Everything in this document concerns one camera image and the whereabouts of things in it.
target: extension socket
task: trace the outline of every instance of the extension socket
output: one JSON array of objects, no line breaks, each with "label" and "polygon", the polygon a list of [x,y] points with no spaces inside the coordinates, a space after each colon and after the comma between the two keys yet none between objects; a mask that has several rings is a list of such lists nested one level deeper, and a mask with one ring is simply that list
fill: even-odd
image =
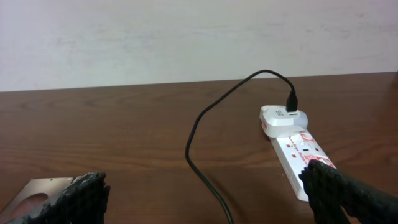
[{"label": "extension socket", "polygon": [[270,137],[286,176],[297,198],[308,201],[299,174],[311,159],[336,168],[307,131],[308,119],[302,111],[287,112],[284,106],[263,106],[262,129]]},{"label": "extension socket", "polygon": [[311,159],[317,159],[326,165],[336,168],[329,157],[306,130],[290,137],[271,138],[271,143],[278,155],[286,176],[293,187],[297,198],[308,201],[303,182],[299,174],[308,166]]}]

